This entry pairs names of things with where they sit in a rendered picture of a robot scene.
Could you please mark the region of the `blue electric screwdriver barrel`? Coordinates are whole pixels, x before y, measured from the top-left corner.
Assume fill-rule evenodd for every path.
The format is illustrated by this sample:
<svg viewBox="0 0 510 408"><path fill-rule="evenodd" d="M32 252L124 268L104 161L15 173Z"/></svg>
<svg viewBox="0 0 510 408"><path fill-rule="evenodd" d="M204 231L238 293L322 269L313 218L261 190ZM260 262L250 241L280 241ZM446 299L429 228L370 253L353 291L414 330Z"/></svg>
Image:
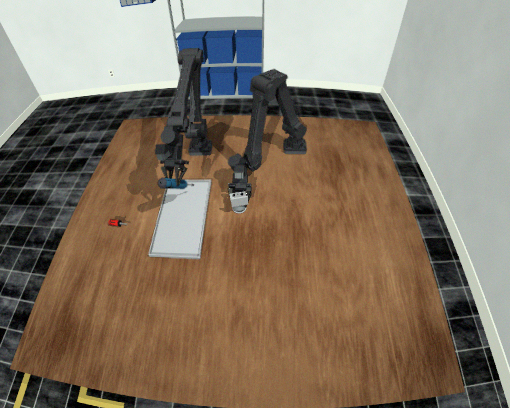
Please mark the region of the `blue electric screwdriver barrel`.
<svg viewBox="0 0 510 408"><path fill-rule="evenodd" d="M160 178L158 180L158 186L160 188L168 188L168 189L185 189L188 185L191 185L192 184L188 184L186 180L181 180L179 186L176 185L176 179L172 179L172 178Z"/></svg>

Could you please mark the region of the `dark grey cylinder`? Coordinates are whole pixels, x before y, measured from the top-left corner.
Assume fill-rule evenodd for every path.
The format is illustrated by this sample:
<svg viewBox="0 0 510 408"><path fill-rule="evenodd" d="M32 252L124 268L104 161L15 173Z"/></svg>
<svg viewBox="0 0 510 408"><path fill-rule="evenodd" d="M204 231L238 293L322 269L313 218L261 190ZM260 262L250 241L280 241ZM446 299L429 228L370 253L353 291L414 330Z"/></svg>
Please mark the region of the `dark grey cylinder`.
<svg viewBox="0 0 510 408"><path fill-rule="evenodd" d="M235 206L235 207L232 207L232 209L233 209L233 211L234 211L235 213L238 213L238 214L243 213L243 212L245 212L245 211L246 211L246 207L245 207L245 205Z"/></svg>

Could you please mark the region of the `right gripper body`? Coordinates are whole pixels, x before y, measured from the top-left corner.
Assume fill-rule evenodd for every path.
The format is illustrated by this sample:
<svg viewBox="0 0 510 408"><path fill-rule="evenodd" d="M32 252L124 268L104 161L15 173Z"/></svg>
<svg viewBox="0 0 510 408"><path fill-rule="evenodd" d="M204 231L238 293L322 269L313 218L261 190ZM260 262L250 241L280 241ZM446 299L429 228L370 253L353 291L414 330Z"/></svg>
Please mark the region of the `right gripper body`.
<svg viewBox="0 0 510 408"><path fill-rule="evenodd" d="M189 165L189 161L186 161L186 160L160 160L160 163L161 164L164 163L164 166L169 166L172 168L174 168L174 166L185 167L185 166L183 166L184 164ZM175 165L175 164L180 164L180 165Z"/></svg>

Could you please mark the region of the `grey l-shaped bracket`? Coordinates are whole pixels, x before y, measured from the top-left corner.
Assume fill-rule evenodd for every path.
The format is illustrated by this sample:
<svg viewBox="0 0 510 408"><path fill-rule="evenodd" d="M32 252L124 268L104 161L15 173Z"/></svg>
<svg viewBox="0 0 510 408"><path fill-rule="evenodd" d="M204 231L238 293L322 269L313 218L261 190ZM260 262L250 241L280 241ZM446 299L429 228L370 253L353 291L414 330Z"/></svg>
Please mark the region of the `grey l-shaped bracket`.
<svg viewBox="0 0 510 408"><path fill-rule="evenodd" d="M241 193L243 193L243 195L241 195ZM235 194L235 197L233 197L233 194ZM238 192L238 193L231 193L230 194L230 199L231 199L232 207L241 206L241 205L248 205L248 196L246 196L246 192L245 191L244 192Z"/></svg>

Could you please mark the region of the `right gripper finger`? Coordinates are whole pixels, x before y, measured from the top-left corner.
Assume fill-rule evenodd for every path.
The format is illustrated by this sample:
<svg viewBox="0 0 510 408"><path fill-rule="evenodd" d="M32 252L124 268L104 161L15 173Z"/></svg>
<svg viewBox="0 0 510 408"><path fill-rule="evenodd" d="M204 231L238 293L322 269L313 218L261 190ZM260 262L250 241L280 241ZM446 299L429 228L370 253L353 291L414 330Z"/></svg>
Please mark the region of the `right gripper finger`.
<svg viewBox="0 0 510 408"><path fill-rule="evenodd" d="M187 171L187 168L180 167L180 166L174 166L174 169L175 169L176 185L179 186L182 177L184 176L185 172ZM181 171L181 174L179 174L180 171Z"/></svg>
<svg viewBox="0 0 510 408"><path fill-rule="evenodd" d="M161 167L165 178L168 178L167 171L169 171L169 178L172 178L174 168L172 167Z"/></svg>

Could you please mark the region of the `white rimmed tray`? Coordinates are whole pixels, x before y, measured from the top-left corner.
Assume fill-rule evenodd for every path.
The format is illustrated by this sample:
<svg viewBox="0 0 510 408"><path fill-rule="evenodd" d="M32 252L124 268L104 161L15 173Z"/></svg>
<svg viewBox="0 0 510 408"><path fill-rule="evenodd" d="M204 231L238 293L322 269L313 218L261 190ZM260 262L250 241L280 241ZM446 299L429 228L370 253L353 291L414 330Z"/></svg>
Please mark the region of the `white rimmed tray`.
<svg viewBox="0 0 510 408"><path fill-rule="evenodd" d="M194 186L165 189L149 257L201 258L211 180L186 181Z"/></svg>

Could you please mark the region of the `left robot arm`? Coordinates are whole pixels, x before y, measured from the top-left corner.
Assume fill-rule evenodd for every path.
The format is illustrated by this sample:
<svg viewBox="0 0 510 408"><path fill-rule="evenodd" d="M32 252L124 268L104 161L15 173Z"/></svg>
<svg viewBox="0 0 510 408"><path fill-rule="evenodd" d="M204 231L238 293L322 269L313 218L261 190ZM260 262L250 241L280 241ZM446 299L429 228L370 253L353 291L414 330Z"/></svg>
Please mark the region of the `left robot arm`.
<svg viewBox="0 0 510 408"><path fill-rule="evenodd" d="M254 172L261 166L261 145L267 108L269 101L274 100L275 97L283 115L282 129L285 131L285 134L289 134L288 139L284 139L284 150L307 151L306 141L304 140L303 145L303 139L301 139L306 134L307 128L299 122L295 113L286 84L287 79L287 74L276 69L271 69L252 77L250 92L253 93L253 106L248 143L244 152L245 159L239 153L228 159L228 164L234 171L232 183L248 183L247 168Z"/></svg>

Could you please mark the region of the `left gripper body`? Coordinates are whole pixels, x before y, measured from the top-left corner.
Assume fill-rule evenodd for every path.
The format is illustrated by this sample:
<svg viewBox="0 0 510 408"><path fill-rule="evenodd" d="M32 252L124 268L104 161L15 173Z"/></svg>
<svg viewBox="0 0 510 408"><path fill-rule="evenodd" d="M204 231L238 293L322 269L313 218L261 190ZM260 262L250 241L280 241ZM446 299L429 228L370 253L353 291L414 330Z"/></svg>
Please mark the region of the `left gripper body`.
<svg viewBox="0 0 510 408"><path fill-rule="evenodd" d="M233 193L246 192L247 188L251 189L251 183L229 183L228 187L233 189Z"/></svg>

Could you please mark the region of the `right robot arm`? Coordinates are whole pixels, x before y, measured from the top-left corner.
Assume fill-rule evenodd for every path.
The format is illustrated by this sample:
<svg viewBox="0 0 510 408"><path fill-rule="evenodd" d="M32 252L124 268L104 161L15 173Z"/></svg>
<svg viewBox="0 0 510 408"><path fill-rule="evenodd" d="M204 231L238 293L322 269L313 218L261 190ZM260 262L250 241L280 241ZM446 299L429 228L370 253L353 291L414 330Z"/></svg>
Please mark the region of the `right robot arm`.
<svg viewBox="0 0 510 408"><path fill-rule="evenodd" d="M181 160L183 135L180 133L185 133L186 138L194 140L194 142L192 140L192 145L190 141L189 153L211 151L212 141L207 140L205 137L207 136L206 119L201 117L200 70L202 60L204 62L203 50L199 48L182 49L182 51L179 51L177 60L179 65L182 65L182 68L167 124L161 133L161 140L165 144L156 144L155 146L155 154L159 161ZM189 94L190 113L189 118L187 118ZM193 123L191 121L201 123ZM174 147L175 145L179 147ZM209 148L210 150L208 150Z"/></svg>

